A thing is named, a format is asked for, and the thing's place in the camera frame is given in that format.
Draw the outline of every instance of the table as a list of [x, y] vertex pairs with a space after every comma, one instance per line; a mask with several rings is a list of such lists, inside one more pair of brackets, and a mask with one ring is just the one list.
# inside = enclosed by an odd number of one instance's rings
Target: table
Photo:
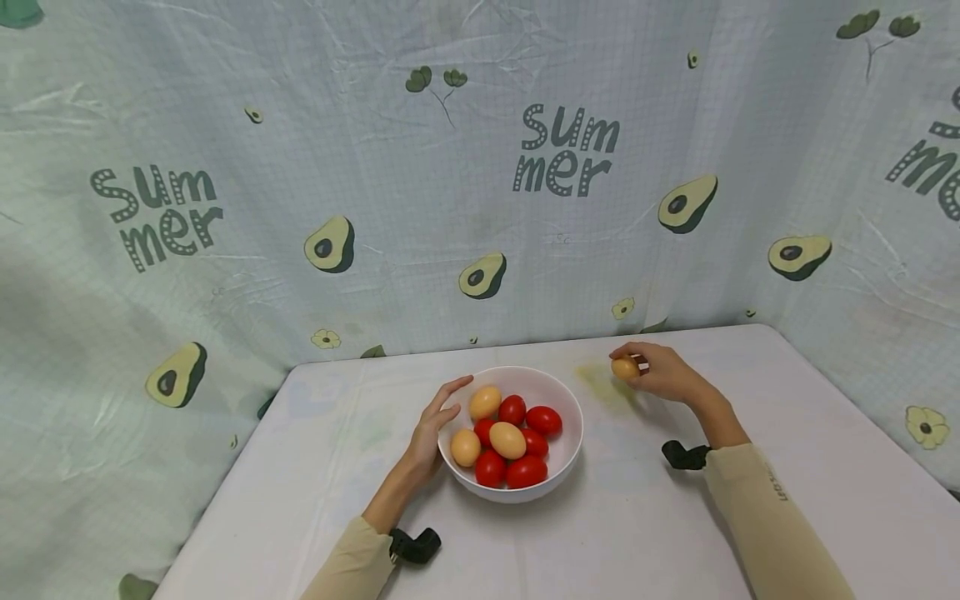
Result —
[[[858, 598], [953, 597], [960, 503], [773, 329], [644, 336], [731, 400]], [[701, 473], [660, 446], [702, 444], [678, 404], [628, 403], [607, 354], [626, 338], [301, 365], [288, 376], [156, 600], [298, 598], [363, 510], [444, 381], [493, 366], [550, 372], [586, 421], [576, 471], [544, 499], [483, 501], [444, 473], [401, 522], [444, 546], [403, 567], [389, 600], [749, 598]]]

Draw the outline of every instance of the beige sleeve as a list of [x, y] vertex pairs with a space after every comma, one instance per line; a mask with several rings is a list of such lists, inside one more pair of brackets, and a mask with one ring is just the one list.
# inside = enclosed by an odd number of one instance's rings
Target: beige sleeve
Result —
[[756, 600], [847, 600], [853, 592], [752, 444], [713, 450], [704, 471]]
[[375, 600], [394, 570], [392, 541], [355, 518], [300, 600]]

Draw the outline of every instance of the black wrist strap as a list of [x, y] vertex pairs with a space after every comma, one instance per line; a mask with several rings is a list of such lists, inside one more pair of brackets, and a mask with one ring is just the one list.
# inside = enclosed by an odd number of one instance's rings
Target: black wrist strap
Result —
[[713, 450], [708, 445], [698, 445], [687, 450], [676, 440], [670, 440], [660, 449], [670, 467], [678, 470], [700, 470], [707, 466], [707, 453]]
[[429, 527], [415, 540], [400, 529], [391, 530], [390, 537], [394, 539], [390, 544], [391, 556], [406, 563], [427, 564], [440, 550], [440, 536]]

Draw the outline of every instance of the bowl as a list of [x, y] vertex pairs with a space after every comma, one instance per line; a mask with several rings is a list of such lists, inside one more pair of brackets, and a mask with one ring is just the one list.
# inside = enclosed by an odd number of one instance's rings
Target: bowl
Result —
[[[536, 486], [519, 490], [485, 488], [474, 479], [472, 468], [463, 468], [453, 461], [450, 439], [460, 429], [473, 429], [468, 410], [470, 398], [478, 389], [488, 385], [499, 388], [503, 397], [512, 394], [522, 396], [527, 410], [534, 406], [549, 406], [557, 411], [564, 422], [563, 432], [548, 440], [550, 453], [546, 460], [547, 478]], [[457, 402], [462, 407], [460, 414], [440, 431], [438, 445], [446, 465], [453, 471], [453, 476], [471, 493], [500, 504], [529, 502], [554, 491], [573, 470], [573, 464], [580, 455], [580, 446], [584, 441], [584, 414], [577, 398], [553, 375], [528, 367], [494, 367], [477, 373], [473, 381], [452, 395], [444, 406], [452, 406]]]

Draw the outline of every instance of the red tomato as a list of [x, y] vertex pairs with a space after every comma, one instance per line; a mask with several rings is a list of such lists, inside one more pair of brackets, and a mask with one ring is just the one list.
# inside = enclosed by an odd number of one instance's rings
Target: red tomato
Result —
[[493, 450], [484, 450], [473, 469], [477, 483], [485, 488], [499, 488], [506, 473], [507, 461]]
[[473, 425], [473, 433], [480, 438], [480, 445], [485, 448], [492, 448], [490, 445], [490, 428], [496, 423], [493, 419], [480, 419]]
[[549, 406], [535, 406], [527, 411], [527, 426], [544, 438], [560, 435], [564, 430], [564, 422], [560, 419], [560, 415]]
[[503, 398], [500, 403], [500, 420], [504, 420], [511, 425], [520, 427], [523, 419], [527, 416], [527, 403], [523, 398], [516, 394]]
[[513, 461], [507, 467], [507, 487], [511, 490], [536, 486], [545, 479], [546, 463], [539, 456], [528, 454], [518, 461]]
[[533, 429], [520, 429], [520, 433], [523, 434], [523, 439], [527, 441], [528, 456], [540, 456], [542, 458], [550, 451], [550, 445], [546, 442], [546, 438]]

